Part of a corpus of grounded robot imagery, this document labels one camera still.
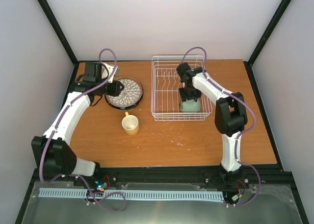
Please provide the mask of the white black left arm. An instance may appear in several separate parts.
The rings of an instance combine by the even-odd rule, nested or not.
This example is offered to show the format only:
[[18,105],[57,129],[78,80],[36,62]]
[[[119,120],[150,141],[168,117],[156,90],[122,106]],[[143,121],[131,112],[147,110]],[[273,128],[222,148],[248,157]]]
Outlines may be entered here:
[[102,173],[98,162],[81,159],[70,148],[73,132],[83,113],[96,96],[118,96],[124,86],[114,80],[118,73],[116,64],[88,62],[84,74],[69,87],[66,101],[53,124],[43,136],[31,141],[39,178],[44,182],[44,172],[61,175],[82,175],[91,186],[101,183]]

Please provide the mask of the yellow mug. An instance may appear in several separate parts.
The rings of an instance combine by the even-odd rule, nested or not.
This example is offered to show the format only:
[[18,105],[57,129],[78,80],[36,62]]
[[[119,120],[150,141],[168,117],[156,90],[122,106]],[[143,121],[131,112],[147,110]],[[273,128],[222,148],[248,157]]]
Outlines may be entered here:
[[122,119],[122,127],[128,135],[136,135],[139,131],[139,120],[136,116],[125,112],[125,116]]

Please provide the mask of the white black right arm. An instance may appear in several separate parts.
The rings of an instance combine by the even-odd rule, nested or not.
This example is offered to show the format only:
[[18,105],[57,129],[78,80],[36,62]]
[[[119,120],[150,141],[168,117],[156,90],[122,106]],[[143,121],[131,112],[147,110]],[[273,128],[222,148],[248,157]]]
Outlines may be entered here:
[[201,96],[206,96],[215,105],[214,123],[222,135],[223,155],[220,181],[223,186],[231,186],[240,178],[241,132],[248,122],[244,97],[240,92],[232,93],[224,89],[202,67],[191,68],[183,62],[176,68],[183,87],[179,88],[183,113],[195,113]]

